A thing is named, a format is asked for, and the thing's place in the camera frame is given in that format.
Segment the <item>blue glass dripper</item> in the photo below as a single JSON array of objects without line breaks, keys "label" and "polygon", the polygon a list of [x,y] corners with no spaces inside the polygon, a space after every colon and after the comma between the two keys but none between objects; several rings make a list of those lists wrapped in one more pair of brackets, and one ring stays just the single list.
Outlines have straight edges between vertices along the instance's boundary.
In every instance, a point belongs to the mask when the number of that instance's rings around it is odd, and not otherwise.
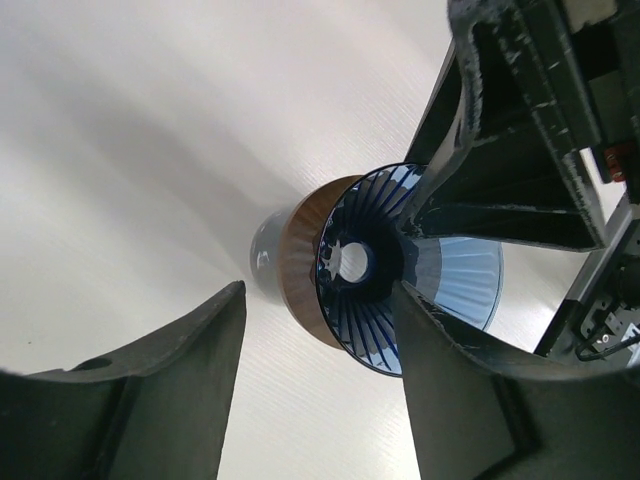
[{"label": "blue glass dripper", "polygon": [[503,285],[500,243],[465,237],[412,239],[400,213],[424,166],[397,163],[353,182],[321,229],[313,267],[318,303],[339,345],[365,367],[402,374],[392,287],[405,281],[437,307],[485,330]]}]

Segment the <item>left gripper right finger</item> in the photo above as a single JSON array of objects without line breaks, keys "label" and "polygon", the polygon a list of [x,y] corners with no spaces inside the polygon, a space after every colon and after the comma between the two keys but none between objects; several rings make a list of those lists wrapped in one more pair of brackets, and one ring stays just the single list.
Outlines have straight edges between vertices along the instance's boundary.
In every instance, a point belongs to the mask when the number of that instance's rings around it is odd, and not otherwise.
[{"label": "left gripper right finger", "polygon": [[635,479],[639,371],[507,344],[400,287],[402,380],[425,479]]}]

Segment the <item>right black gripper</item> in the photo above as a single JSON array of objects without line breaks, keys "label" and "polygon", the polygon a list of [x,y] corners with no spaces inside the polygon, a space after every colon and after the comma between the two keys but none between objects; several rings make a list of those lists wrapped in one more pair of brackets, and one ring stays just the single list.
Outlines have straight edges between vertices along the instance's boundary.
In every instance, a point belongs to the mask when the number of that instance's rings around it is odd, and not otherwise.
[{"label": "right black gripper", "polygon": [[[534,352],[594,370],[639,363],[639,4],[450,1],[451,43],[405,157],[428,164],[411,238],[533,254]],[[505,140],[532,130],[574,149]]]}]

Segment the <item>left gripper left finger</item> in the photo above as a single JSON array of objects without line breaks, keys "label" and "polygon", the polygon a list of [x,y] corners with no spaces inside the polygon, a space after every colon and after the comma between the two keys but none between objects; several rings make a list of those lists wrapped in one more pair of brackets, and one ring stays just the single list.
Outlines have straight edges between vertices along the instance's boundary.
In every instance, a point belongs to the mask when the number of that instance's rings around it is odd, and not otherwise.
[{"label": "left gripper left finger", "polygon": [[1,375],[5,479],[214,479],[246,325],[235,281],[70,370]]}]

